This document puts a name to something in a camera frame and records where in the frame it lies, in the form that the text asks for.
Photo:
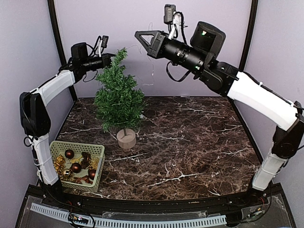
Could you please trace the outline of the thin wire fairy lights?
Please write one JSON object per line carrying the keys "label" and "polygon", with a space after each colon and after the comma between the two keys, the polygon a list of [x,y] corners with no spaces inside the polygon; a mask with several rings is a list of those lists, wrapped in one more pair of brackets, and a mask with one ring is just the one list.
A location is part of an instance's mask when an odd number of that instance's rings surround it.
{"label": "thin wire fairy lights", "polygon": [[[149,23],[149,25],[148,25],[148,30],[149,30],[149,31],[152,31],[152,30],[153,30],[153,22],[150,22],[150,23]],[[142,54],[142,47],[139,47],[137,44],[131,45],[131,46],[129,46],[127,49],[131,49],[131,48],[133,48],[133,47],[136,47],[136,48],[138,49],[138,52],[139,52],[140,54]],[[147,59],[150,61],[151,66],[152,66],[152,68],[151,68],[151,79],[152,79],[152,81],[151,81],[151,83],[144,82],[144,80],[141,79],[139,76],[137,76],[137,77],[138,77],[138,79],[141,81],[141,86],[153,86],[154,83],[155,83],[155,79],[154,79],[154,63],[153,63],[152,59],[151,59],[149,56],[146,56],[146,57],[147,57]]]}

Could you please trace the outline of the small green christmas tree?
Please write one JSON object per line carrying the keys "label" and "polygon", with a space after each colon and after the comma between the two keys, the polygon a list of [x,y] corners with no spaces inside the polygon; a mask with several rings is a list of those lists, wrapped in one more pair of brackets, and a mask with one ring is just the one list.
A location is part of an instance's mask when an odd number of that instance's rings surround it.
{"label": "small green christmas tree", "polygon": [[110,66],[98,74],[96,80],[102,87],[95,94],[94,104],[103,130],[118,130],[118,145],[123,149],[130,149],[136,145],[134,129],[141,122],[144,93],[141,89],[136,89],[135,76],[124,74],[125,65],[122,62],[126,58],[127,49],[118,50]]}

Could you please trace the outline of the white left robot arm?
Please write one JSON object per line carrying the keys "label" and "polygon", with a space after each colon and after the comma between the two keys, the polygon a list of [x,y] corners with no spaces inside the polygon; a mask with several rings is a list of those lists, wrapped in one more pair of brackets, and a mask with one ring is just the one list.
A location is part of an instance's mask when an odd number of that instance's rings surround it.
{"label": "white left robot arm", "polygon": [[38,177],[47,186],[59,186],[61,181],[54,168],[49,147],[51,120],[47,111],[48,104],[67,88],[83,79],[90,71],[110,66],[112,53],[88,54],[85,42],[71,47],[71,58],[62,65],[57,74],[34,88],[23,92],[19,97],[20,121],[24,129],[28,147],[32,149]]}

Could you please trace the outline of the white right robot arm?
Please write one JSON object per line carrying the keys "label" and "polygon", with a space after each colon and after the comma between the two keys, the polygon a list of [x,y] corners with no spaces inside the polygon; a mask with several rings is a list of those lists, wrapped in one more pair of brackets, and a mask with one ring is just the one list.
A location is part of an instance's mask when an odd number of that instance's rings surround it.
{"label": "white right robot arm", "polygon": [[247,206],[261,198],[270,181],[300,149],[304,135],[303,108],[256,81],[250,74],[217,61],[225,33],[200,21],[189,44],[159,30],[137,31],[135,37],[155,59],[165,58],[187,69],[211,91],[239,101],[260,112],[276,124],[273,146],[252,179],[251,189],[242,196]]}

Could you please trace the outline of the brown pine cone ornament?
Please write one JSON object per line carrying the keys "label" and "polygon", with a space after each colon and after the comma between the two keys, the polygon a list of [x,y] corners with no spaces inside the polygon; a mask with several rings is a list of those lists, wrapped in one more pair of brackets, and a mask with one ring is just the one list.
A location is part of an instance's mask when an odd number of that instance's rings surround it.
{"label": "brown pine cone ornament", "polygon": [[91,154],[82,152],[82,161],[80,163],[82,169],[87,169],[91,164]]}

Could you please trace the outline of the green plastic basket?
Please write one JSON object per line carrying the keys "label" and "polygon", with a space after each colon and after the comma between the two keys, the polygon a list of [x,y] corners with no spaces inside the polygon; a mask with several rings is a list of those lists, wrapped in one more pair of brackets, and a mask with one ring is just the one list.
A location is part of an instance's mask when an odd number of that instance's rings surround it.
{"label": "green plastic basket", "polygon": [[[65,157],[65,151],[68,149],[74,151],[74,158],[68,159]],[[102,145],[53,141],[50,145],[52,161],[54,162],[58,155],[62,155],[65,158],[65,164],[63,168],[56,170],[63,187],[75,190],[97,192],[105,162],[104,150],[105,148]],[[63,181],[63,170],[71,169],[71,165],[74,162],[81,163],[82,152],[87,152],[91,154],[90,166],[87,169],[81,169],[79,173],[73,173],[73,177],[70,181]],[[90,169],[96,169],[96,175],[94,180],[88,177],[88,171]]]}

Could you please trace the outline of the left black frame post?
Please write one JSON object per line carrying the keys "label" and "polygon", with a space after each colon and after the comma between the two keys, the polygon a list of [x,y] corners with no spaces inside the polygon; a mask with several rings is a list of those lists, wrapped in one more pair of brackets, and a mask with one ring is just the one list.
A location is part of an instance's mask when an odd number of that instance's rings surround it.
{"label": "left black frame post", "polygon": [[57,53],[59,56],[60,64],[61,64],[61,66],[63,66],[67,63],[67,61],[66,61],[66,56],[65,56],[61,36],[60,36],[55,1],[47,0],[47,3],[48,3],[48,11],[49,11],[49,16],[50,16],[51,26],[52,26],[52,30],[53,30],[53,36],[54,36],[55,44],[57,47]]}

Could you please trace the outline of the black frame post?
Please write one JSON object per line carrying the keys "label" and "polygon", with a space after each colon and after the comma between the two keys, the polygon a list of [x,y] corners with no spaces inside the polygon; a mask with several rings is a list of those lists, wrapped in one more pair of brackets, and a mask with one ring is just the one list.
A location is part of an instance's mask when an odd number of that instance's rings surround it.
{"label": "black frame post", "polygon": [[53,36],[54,36],[55,44],[57,47],[57,53],[59,56],[60,64],[61,64],[61,66],[63,66],[67,63],[67,61],[66,61],[66,56],[65,56],[61,36],[60,36],[55,1],[47,0],[47,3],[48,3],[48,11],[49,11],[49,16],[50,16],[51,26],[52,26],[52,30],[53,30]]}
{"label": "black frame post", "polygon": [[255,27],[255,21],[256,21],[256,16],[257,16],[257,8],[258,8],[258,0],[252,0],[251,1],[251,7],[250,7],[250,14],[249,14],[249,19],[248,19],[248,25],[247,25],[247,31],[246,31],[246,37],[243,45],[243,50],[242,50],[242,55],[240,59],[240,63],[238,66],[239,72],[244,71],[246,62],[247,62],[247,57],[249,54],[250,46],[251,46],[251,41],[252,41],[252,36],[254,32],[254,27]]}

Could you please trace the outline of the right black frame post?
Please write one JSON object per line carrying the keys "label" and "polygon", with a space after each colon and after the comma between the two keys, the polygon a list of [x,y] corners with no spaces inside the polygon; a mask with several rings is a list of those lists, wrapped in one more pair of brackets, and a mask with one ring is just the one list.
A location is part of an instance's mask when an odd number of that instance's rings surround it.
{"label": "right black frame post", "polygon": [[256,21],[256,16],[257,16],[257,8],[258,8],[258,0],[252,0],[251,1],[251,7],[250,7],[250,14],[249,14],[249,19],[248,19],[248,25],[247,25],[247,31],[246,31],[246,37],[243,45],[243,50],[242,50],[242,55],[240,59],[240,63],[238,66],[239,72],[244,71],[246,62],[247,62],[247,57],[249,54],[250,46],[251,46],[251,41],[252,41],[252,36],[254,32],[254,27],[255,27],[255,21]]}

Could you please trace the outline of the black front table rail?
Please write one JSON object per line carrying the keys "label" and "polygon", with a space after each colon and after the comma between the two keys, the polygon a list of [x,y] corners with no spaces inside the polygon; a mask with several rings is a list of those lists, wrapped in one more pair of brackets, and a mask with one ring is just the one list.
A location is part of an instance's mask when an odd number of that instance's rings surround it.
{"label": "black front table rail", "polygon": [[183,213],[206,210],[209,213],[234,213],[242,208],[257,205],[266,205],[270,194],[277,194],[282,190],[280,184],[274,184],[267,188],[263,194],[249,196],[247,192],[240,192],[224,196],[215,196],[199,199],[184,200],[117,200],[90,197],[63,193],[64,203],[57,202],[40,187],[29,185],[23,198],[22,206],[29,202],[30,198],[49,206],[79,212],[81,214],[102,215],[105,212],[124,213]]}

